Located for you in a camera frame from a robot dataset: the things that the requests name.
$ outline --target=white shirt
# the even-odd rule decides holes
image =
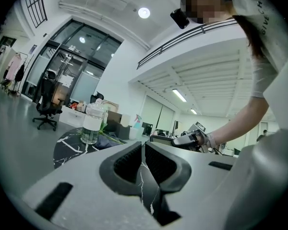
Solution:
[[[264,98],[271,84],[288,60],[288,25],[269,0],[233,0],[238,15],[244,16],[258,30],[266,58],[251,55],[253,86],[251,96]]]

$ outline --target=fluorescent light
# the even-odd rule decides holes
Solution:
[[[91,73],[90,71],[86,71],[88,74],[90,74],[90,75],[92,75],[92,76],[94,76],[94,74],[93,73]]]
[[[195,115],[197,114],[197,112],[194,109],[191,109],[191,112],[193,112]]]
[[[173,90],[173,92],[174,92],[183,102],[187,102],[186,99],[178,92],[178,90]]]
[[[83,43],[83,44],[85,43],[85,38],[84,37],[80,37],[79,40],[80,40],[81,43]]]
[[[61,62],[63,62],[63,63],[64,63],[64,61],[63,61],[63,60],[61,60]],[[73,64],[71,64],[71,63],[69,63],[69,64],[73,66]]]
[[[147,19],[150,16],[150,11],[148,8],[140,8],[138,14],[141,18]]]

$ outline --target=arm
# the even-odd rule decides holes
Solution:
[[[254,128],[265,113],[269,105],[264,98],[251,97],[248,104],[223,127],[212,132],[216,144],[219,145],[243,136]]]

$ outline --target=plastic water bottle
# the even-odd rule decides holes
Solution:
[[[83,143],[92,145],[97,142],[100,126],[104,118],[105,109],[102,105],[102,100],[97,99],[95,103],[87,105],[85,112],[80,139]]]

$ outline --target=office chair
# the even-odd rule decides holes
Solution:
[[[48,123],[53,127],[53,130],[56,131],[57,122],[54,120],[50,120],[48,117],[52,118],[52,115],[60,114],[62,113],[61,110],[59,110],[60,106],[64,102],[64,100],[58,99],[60,102],[59,104],[52,103],[52,95],[55,90],[55,81],[53,81],[56,78],[56,74],[52,71],[48,71],[47,77],[42,79],[41,83],[41,96],[42,96],[42,103],[38,103],[36,106],[37,111],[40,113],[40,115],[44,115],[43,118],[33,118],[33,122],[35,120],[41,120],[42,123],[37,126],[37,129],[40,129],[40,127]]]
[[[91,102],[90,103],[95,103],[97,99],[103,100],[104,96],[101,93],[97,92],[96,95],[91,95]]]

